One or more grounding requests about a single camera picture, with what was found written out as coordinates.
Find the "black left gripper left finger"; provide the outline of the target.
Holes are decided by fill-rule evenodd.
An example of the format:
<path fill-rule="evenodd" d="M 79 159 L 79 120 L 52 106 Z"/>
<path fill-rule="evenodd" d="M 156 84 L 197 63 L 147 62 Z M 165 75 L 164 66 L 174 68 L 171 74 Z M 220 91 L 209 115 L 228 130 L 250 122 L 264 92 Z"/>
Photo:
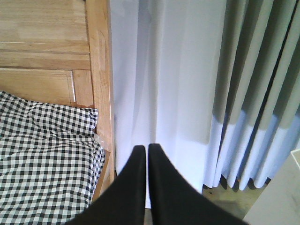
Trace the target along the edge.
<path fill-rule="evenodd" d="M 137 145 L 109 188 L 69 225 L 142 225 L 146 196 L 146 152 Z"/>

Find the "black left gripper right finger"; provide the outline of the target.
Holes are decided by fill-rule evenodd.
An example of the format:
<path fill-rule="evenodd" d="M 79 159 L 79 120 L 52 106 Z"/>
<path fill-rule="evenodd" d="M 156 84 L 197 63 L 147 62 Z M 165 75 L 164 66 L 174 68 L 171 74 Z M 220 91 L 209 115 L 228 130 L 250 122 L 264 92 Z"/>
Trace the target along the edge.
<path fill-rule="evenodd" d="M 176 170 L 160 144 L 148 148 L 148 181 L 156 225 L 244 225 L 197 192 Z"/>

